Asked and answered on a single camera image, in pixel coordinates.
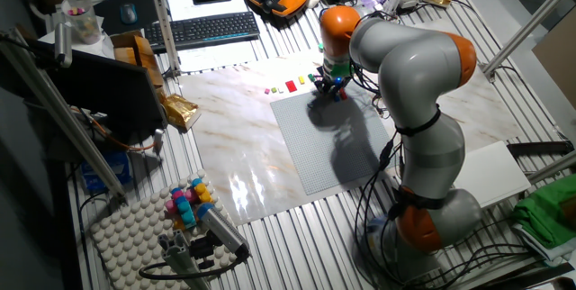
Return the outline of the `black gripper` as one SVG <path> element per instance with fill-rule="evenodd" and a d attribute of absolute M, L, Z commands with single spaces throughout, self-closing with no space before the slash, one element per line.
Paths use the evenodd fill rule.
<path fill-rule="evenodd" d="M 316 89 L 319 94 L 324 94 L 324 90 L 337 90 L 336 95 L 341 97 L 347 84 L 346 77 L 320 77 L 316 80 Z"/>

